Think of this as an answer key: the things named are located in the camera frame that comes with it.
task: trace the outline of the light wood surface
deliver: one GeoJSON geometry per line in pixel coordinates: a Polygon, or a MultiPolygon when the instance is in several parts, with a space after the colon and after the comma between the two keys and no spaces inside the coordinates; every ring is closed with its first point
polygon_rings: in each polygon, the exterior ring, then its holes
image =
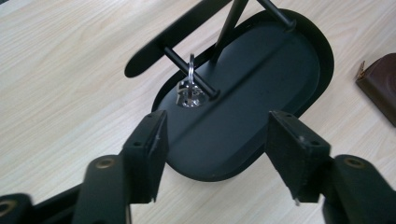
{"type": "MultiPolygon", "coordinates": [[[[128,79],[124,66],[197,0],[10,0],[0,5],[0,195],[42,202],[82,181],[88,163],[117,154],[176,72],[163,58],[128,79]]],[[[396,187],[396,133],[354,83],[362,60],[396,52],[394,0],[274,0],[328,38],[333,78],[301,120],[332,145],[374,164],[396,187]]],[[[215,43],[230,6],[176,47],[187,61],[215,43]]],[[[241,20],[262,10],[250,1],[241,20]]],[[[166,166],[158,201],[134,223],[323,223],[320,204],[296,206],[266,155],[217,183],[166,166]]]]}

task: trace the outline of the black stand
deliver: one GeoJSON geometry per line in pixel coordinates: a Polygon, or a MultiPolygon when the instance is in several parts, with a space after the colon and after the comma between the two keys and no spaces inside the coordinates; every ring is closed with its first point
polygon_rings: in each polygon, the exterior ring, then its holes
{"type": "Polygon", "coordinates": [[[202,1],[139,50],[125,69],[127,77],[135,77],[163,55],[180,68],[152,110],[169,116],[168,164],[201,181],[230,178],[249,167],[263,153],[268,121],[263,115],[279,109],[300,116],[332,78],[332,50],[310,20],[259,0],[266,10],[235,28],[248,2],[235,0],[217,43],[196,58],[194,80],[206,103],[194,109],[176,105],[177,83],[189,67],[172,47],[228,2],[202,1]]]}

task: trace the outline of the black plastic part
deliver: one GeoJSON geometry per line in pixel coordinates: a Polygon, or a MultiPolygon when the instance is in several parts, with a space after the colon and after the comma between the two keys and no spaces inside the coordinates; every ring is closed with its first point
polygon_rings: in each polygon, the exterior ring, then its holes
{"type": "Polygon", "coordinates": [[[216,63],[219,59],[219,56],[224,49],[224,47],[228,44],[228,38],[233,33],[233,28],[241,17],[242,12],[244,11],[248,0],[234,0],[233,5],[230,9],[230,12],[227,16],[227,20],[224,23],[223,28],[221,29],[221,33],[218,41],[216,42],[215,51],[211,58],[212,63],[216,63]]]}
{"type": "Polygon", "coordinates": [[[33,206],[26,194],[0,197],[0,223],[24,224],[31,221],[33,206]]]}
{"type": "Polygon", "coordinates": [[[277,8],[271,1],[269,0],[257,0],[265,9],[268,10],[269,13],[277,20],[280,21],[285,27],[286,31],[290,32],[294,30],[296,26],[296,20],[289,19],[284,13],[282,13],[279,8],[277,8]]]}
{"type": "Polygon", "coordinates": [[[330,145],[292,114],[272,111],[268,121],[265,153],[293,199],[317,203],[330,145]]]}
{"type": "Polygon", "coordinates": [[[120,156],[92,161],[80,188],[72,223],[131,223],[125,176],[120,156]]]}
{"type": "Polygon", "coordinates": [[[164,48],[172,49],[231,0],[203,0],[166,30],[139,50],[125,67],[125,76],[136,77],[146,71],[164,55],[164,48]]]}
{"type": "Polygon", "coordinates": [[[167,161],[181,174],[201,181],[239,174],[264,152],[268,111],[299,117],[329,85],[333,56],[326,38],[304,16],[280,10],[297,20],[294,31],[285,33],[264,11],[233,30],[217,63],[198,56],[206,63],[197,73],[220,89],[217,100],[177,106],[179,73],[161,88],[152,108],[168,112],[167,161]]]}
{"type": "Polygon", "coordinates": [[[129,203],[155,201],[169,151],[165,111],[146,115],[125,142],[120,155],[129,182],[129,203]]]}
{"type": "Polygon", "coordinates": [[[370,162],[350,155],[337,156],[332,183],[348,223],[396,223],[396,192],[370,162]]]}
{"type": "Polygon", "coordinates": [[[71,223],[81,185],[35,205],[34,223],[71,223]]]}

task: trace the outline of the black metal base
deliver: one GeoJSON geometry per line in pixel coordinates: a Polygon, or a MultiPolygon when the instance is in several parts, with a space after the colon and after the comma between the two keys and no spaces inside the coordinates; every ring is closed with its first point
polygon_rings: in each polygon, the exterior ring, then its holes
{"type": "Polygon", "coordinates": [[[160,90],[153,110],[166,110],[167,162],[201,181],[220,181],[245,170],[263,153],[267,115],[283,110],[300,116],[332,77],[332,50],[320,30],[298,13],[292,32],[261,12],[233,32],[216,63],[204,52],[196,71],[220,89],[218,99],[187,109],[176,105],[175,74],[160,90]]]}

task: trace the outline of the silver key ring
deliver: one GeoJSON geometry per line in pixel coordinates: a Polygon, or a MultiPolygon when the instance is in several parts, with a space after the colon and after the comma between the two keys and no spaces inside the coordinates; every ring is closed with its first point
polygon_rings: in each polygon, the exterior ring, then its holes
{"type": "Polygon", "coordinates": [[[194,54],[190,55],[189,62],[189,83],[192,85],[194,83],[194,54]]]}

